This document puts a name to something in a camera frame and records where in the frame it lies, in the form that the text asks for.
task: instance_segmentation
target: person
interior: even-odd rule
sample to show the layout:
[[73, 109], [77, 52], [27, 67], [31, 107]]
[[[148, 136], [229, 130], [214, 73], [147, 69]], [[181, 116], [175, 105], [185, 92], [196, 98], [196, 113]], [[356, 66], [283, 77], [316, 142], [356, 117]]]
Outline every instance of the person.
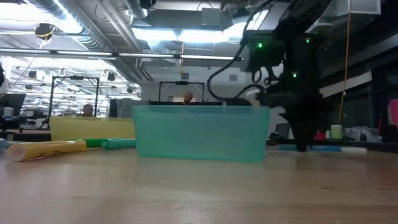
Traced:
[[189, 105], [193, 98], [193, 93], [191, 91], [187, 91], [184, 94], [184, 101], [182, 102], [183, 105]]
[[93, 111], [93, 105], [86, 104], [83, 107], [83, 113], [81, 114], [81, 116], [93, 116]]

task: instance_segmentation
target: pink object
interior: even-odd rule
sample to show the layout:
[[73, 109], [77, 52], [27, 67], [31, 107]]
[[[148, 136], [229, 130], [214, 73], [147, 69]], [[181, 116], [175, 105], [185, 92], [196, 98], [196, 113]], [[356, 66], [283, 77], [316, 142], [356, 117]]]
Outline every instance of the pink object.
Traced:
[[390, 110], [391, 110], [392, 123], [395, 124], [398, 129], [398, 99], [390, 101]]
[[315, 140], [325, 140], [326, 134], [325, 133], [316, 133], [314, 139]]

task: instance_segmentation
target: yellow tube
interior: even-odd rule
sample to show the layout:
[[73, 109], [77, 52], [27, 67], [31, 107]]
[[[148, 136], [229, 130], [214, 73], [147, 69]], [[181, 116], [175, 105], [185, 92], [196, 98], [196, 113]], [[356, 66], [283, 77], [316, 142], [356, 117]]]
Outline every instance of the yellow tube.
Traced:
[[17, 143], [7, 150], [7, 158], [14, 162], [49, 156], [58, 156], [86, 150], [84, 140]]

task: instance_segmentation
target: teal plastic bin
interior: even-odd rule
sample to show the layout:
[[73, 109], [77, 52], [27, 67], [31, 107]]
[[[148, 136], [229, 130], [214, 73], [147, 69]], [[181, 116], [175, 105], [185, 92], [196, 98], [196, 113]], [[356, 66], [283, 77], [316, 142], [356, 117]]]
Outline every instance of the teal plastic bin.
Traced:
[[142, 157], [262, 161], [269, 108], [252, 106], [135, 106]]

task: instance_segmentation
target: wooden table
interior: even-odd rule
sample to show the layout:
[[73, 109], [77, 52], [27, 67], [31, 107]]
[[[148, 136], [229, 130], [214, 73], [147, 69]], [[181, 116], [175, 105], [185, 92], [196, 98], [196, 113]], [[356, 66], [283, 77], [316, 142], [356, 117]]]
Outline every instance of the wooden table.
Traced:
[[398, 222], [398, 156], [269, 152], [265, 163], [103, 151], [11, 163], [0, 223]]

